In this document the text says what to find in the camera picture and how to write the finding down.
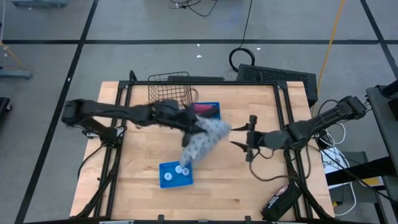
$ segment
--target blue tray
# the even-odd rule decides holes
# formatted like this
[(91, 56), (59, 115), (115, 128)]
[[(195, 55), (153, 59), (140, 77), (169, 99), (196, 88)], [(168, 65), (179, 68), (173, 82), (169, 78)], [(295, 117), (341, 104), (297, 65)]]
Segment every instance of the blue tray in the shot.
[[(193, 174), (192, 174), (193, 172), (192, 172), (191, 163), (189, 163), (185, 166), (185, 168), (189, 169), (189, 174), (187, 176), (176, 173), (175, 167), (178, 165), (180, 165), (179, 161), (165, 162), (165, 163), (159, 164), (160, 188), (167, 189), (167, 188), (171, 188), (171, 187), (182, 187), (182, 186), (187, 186), (187, 185), (193, 184)], [(164, 174), (167, 172), (169, 172), (173, 175), (172, 180), (164, 179)]]
[(220, 103), (219, 102), (202, 102), (202, 103), (195, 103), (195, 104), (211, 105), (213, 107), (217, 107), (220, 112), (218, 114), (214, 115), (213, 118), (221, 119), (221, 108), (220, 108)]

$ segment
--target patterned cloth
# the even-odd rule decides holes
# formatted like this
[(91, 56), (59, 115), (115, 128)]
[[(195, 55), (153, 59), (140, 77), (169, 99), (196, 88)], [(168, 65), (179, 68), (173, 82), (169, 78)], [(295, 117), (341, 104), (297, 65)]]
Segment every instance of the patterned cloth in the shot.
[(199, 162), (216, 146), (219, 140), (228, 136), (231, 125), (219, 119), (207, 119), (197, 116), (195, 123), (198, 127), (206, 130), (206, 133), (194, 134), (191, 141), (183, 149), (180, 156), (180, 166), (184, 167), (192, 162), (197, 167)]

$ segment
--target metal wire basket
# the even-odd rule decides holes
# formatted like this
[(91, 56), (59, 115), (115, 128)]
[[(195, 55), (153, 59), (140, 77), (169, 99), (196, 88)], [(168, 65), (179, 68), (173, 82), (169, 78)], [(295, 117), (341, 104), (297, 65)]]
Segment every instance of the metal wire basket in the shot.
[[(148, 85), (149, 103), (162, 100), (177, 100), (180, 108), (192, 104), (192, 92), (189, 85), (188, 72), (173, 72), (151, 75), (148, 81), (156, 82)], [(186, 85), (169, 85), (165, 82), (188, 82)]]

